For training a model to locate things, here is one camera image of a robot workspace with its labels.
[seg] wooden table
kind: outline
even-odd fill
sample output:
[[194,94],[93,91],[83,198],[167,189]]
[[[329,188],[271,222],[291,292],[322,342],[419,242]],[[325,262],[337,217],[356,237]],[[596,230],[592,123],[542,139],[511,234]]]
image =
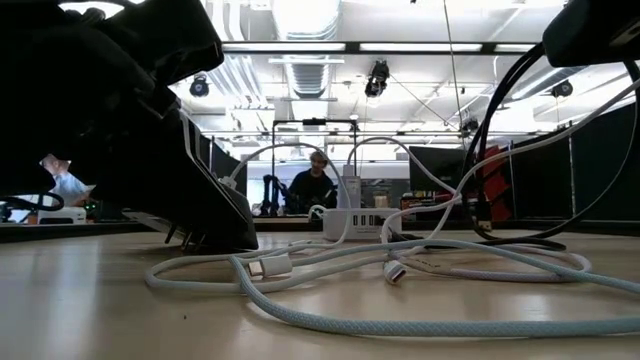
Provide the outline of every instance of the wooden table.
[[[501,236],[523,232],[498,232]],[[263,247],[317,234],[261,234]],[[469,232],[442,237],[474,239]],[[639,359],[640,336],[403,339],[317,333],[280,323],[242,296],[151,290],[143,272],[179,256],[158,233],[0,245],[0,359]],[[636,238],[563,234],[595,272],[640,281]],[[489,255],[443,256],[457,267],[532,270]],[[307,268],[297,271],[308,271]],[[232,281],[227,264],[164,275]],[[411,274],[385,283],[366,266],[269,295],[294,309],[379,320],[584,320],[640,314],[636,295],[590,284],[512,284]]]

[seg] ceiling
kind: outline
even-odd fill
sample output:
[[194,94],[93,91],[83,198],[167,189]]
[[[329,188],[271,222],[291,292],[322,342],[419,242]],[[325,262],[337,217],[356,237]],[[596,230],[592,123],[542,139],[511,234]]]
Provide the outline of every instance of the ceiling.
[[[535,43],[541,40],[546,26],[565,1],[446,0],[446,14],[443,0],[417,0],[416,4],[409,0],[202,2],[223,41],[278,41],[285,27],[309,28],[317,25],[313,22],[317,22],[314,15],[327,17],[331,12],[337,12],[335,31],[329,39],[336,42]],[[274,20],[275,12],[272,11],[276,6],[285,15],[278,18],[279,22]],[[215,70],[218,78],[209,77],[211,91],[206,97],[196,98],[189,93],[192,78],[175,84],[172,89],[205,131],[265,131],[271,130],[274,119],[302,120],[312,115],[327,119],[357,117],[363,131],[455,131],[460,126],[460,108],[464,110],[464,120],[482,120],[494,86],[519,55],[455,55],[452,59],[451,55],[387,52],[384,55],[325,56],[323,59],[338,59],[344,63],[326,66],[326,89],[316,101],[297,101],[298,97],[291,90],[287,66],[269,61],[281,57],[266,54],[227,56],[226,70]],[[384,93],[372,99],[365,96],[364,88],[376,60],[387,61],[391,78]],[[237,66],[235,72],[231,71],[233,66]],[[245,80],[250,78],[246,74],[249,71],[254,84],[249,79],[244,88],[237,86],[236,92],[230,91],[216,81],[223,70],[229,77],[234,73],[239,76],[240,72]],[[521,80],[522,85],[516,85],[512,94],[527,82],[544,80],[552,70],[543,58],[528,71]],[[504,111],[497,113],[491,131],[550,131],[559,124],[579,121],[613,96],[617,89],[630,84],[624,74],[620,64],[591,66],[569,77],[574,87],[569,97],[556,99],[548,95],[547,88],[519,101],[512,100]],[[247,106],[247,99],[252,96],[264,100],[260,102],[260,109]],[[450,142],[460,142],[455,137],[450,138]],[[246,142],[246,139],[235,137],[230,144],[236,142]]]

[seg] person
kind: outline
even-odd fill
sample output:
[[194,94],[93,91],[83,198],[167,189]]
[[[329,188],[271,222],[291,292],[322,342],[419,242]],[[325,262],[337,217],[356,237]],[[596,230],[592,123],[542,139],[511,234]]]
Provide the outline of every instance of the person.
[[90,188],[69,172],[69,164],[51,154],[42,160],[42,166],[56,181],[51,192],[62,197],[64,206],[82,206],[82,202],[89,198]]
[[313,204],[323,203],[327,207],[335,207],[331,201],[329,203],[326,201],[327,195],[335,189],[333,181],[324,173],[327,159],[321,152],[316,151],[311,154],[309,160],[311,168],[296,175],[289,186],[289,192],[298,197],[300,207],[303,209],[308,209]]

